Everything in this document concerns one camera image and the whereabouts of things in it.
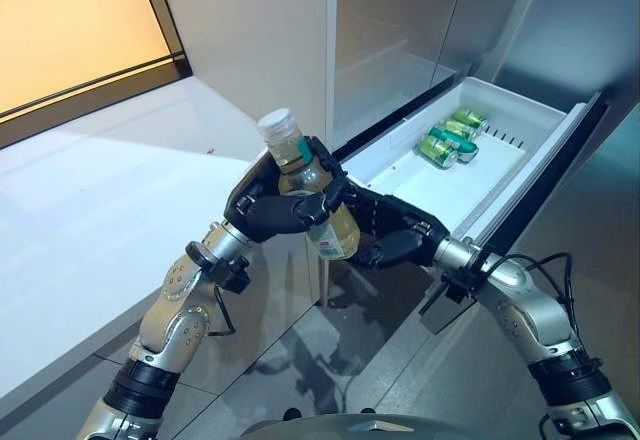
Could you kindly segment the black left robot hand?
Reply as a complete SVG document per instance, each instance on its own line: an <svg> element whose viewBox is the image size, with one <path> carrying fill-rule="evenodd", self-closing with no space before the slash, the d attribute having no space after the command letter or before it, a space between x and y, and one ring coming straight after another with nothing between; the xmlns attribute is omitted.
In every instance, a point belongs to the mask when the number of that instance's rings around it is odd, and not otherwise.
<svg viewBox="0 0 640 440"><path fill-rule="evenodd" d="M224 218L255 243L276 235L305 233L339 209L351 189L347 172L319 138L305 138L311 153L332 175L329 184L310 195L282 195L280 170L269 152L259 155L231 191Z"/></svg>

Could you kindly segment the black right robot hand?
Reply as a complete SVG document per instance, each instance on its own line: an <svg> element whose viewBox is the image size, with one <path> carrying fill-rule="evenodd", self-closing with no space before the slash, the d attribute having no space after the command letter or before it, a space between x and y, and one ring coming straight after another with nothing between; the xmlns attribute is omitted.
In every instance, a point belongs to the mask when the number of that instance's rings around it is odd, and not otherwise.
<svg viewBox="0 0 640 440"><path fill-rule="evenodd" d="M450 231L434 215L392 195L381 195L350 183L342 200L352 214L361 239L348 262L365 269L385 269L404 261L433 264L440 243Z"/></svg>

